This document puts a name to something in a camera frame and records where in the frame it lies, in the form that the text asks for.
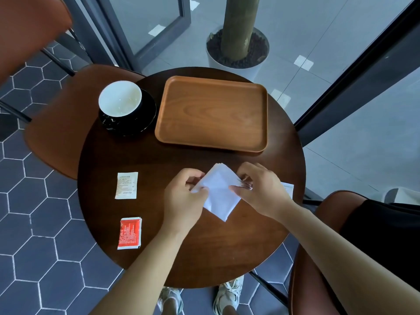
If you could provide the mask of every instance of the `chair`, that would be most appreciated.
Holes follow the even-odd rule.
[[[322,202],[304,200],[304,204],[318,204],[315,215],[339,232],[349,215],[366,199],[351,191],[336,191]],[[300,245],[291,271],[289,298],[257,274],[250,274],[281,303],[288,306],[290,315],[339,315],[320,270]]]
[[[62,0],[0,0],[0,84],[22,63],[42,50],[72,78],[33,119],[0,101],[27,122],[24,139],[31,151],[60,173],[77,179],[81,150],[98,116],[98,97],[108,84],[137,82],[143,75],[115,66],[92,64],[74,73],[46,47],[71,30],[70,13]]]

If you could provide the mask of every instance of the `cup and saucer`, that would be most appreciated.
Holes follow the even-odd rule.
[[[99,95],[102,125],[121,136],[144,131],[155,119],[156,111],[153,97],[128,80],[109,84]]]

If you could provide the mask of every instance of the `red packet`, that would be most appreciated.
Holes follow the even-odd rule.
[[[120,239],[117,250],[138,249],[141,245],[142,218],[124,217],[120,222]]]

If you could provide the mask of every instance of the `person's right arm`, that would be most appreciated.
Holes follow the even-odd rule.
[[[230,189],[299,240],[349,315],[420,314],[420,292],[297,205],[275,173],[244,163],[238,176],[246,175],[252,179],[252,190]]]

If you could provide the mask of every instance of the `plant pot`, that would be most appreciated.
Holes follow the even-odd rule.
[[[215,31],[213,31],[212,34],[216,35],[218,33],[218,31],[220,31],[222,28],[223,28],[223,26],[219,26]],[[267,60],[268,54],[270,52],[270,45],[268,43],[267,37],[257,28],[254,28],[253,33],[256,33],[258,36],[260,36],[262,39],[264,39],[265,45],[267,46],[267,55],[266,55],[265,59],[262,60],[258,65],[252,66],[250,68],[232,68],[232,67],[227,67],[227,66],[224,66],[224,65],[216,62],[207,50],[207,42],[210,39],[210,35],[211,35],[210,34],[207,37],[207,40],[206,40],[206,53],[207,53],[207,58],[209,60],[209,67],[217,68],[217,69],[220,69],[220,70],[226,70],[228,72],[238,74],[238,75],[250,80],[251,82],[253,82],[255,77],[257,76],[261,66]]]

